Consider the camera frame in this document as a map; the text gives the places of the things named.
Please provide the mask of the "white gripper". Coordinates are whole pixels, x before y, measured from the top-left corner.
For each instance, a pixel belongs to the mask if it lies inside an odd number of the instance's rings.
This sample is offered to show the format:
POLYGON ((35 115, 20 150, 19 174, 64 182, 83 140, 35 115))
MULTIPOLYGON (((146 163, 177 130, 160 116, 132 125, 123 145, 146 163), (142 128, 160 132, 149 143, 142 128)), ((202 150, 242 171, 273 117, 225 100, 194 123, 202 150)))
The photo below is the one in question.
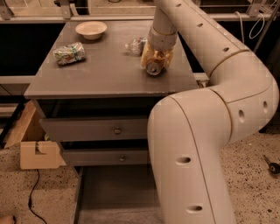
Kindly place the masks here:
POLYGON ((161 34, 152 26, 148 34, 148 42, 144 44, 141 56, 141 66, 146 68, 154 61, 154 50, 164 52, 164 67, 168 68, 172 62, 173 47, 177 42, 177 33, 161 34))

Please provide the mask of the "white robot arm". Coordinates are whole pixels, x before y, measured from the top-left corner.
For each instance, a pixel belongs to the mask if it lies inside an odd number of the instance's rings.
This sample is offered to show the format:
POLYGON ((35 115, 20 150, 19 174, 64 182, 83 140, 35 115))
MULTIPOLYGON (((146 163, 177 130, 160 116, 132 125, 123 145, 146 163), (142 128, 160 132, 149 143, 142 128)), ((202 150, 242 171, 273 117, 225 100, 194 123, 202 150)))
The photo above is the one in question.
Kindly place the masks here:
POLYGON ((220 150, 264 127, 279 90, 268 68, 193 0, 154 0, 151 50, 180 34, 210 79, 171 94, 148 121, 150 161, 165 224, 236 224, 220 150))

